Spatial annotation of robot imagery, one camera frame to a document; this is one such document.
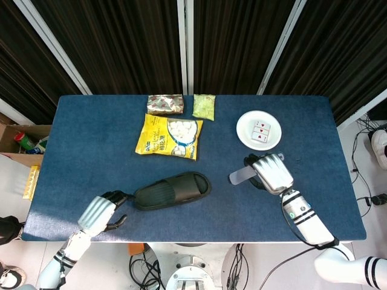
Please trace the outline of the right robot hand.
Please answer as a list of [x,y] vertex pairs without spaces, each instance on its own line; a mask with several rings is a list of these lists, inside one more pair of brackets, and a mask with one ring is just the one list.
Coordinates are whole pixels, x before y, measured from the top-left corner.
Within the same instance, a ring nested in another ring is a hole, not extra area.
[[244,158],[244,165],[253,169],[254,175],[248,181],[257,189],[280,195],[293,187],[294,178],[276,153],[250,154]]

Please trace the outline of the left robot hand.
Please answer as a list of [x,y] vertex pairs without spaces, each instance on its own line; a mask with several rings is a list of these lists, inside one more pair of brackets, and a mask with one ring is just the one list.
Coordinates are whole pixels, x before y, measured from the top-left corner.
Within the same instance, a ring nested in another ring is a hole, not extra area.
[[120,190],[106,192],[96,196],[78,220],[80,230],[90,237],[96,237],[102,232],[116,230],[122,226],[127,215],[124,214],[115,223],[109,223],[115,211],[123,205],[129,195]]

